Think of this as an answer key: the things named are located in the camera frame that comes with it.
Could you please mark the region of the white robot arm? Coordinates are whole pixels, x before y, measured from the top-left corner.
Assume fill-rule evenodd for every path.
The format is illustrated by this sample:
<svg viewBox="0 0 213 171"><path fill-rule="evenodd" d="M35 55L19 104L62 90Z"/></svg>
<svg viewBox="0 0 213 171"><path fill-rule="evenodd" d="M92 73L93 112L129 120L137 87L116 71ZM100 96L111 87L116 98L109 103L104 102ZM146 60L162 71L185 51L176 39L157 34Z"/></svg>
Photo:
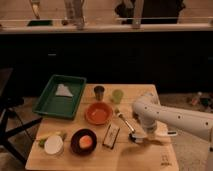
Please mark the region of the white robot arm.
<svg viewBox="0 0 213 171"><path fill-rule="evenodd" d="M147 133L154 133L160 121L208 141L210 147L205 171L213 171L213 114L160 105L152 93L136 99L132 110Z"/></svg>

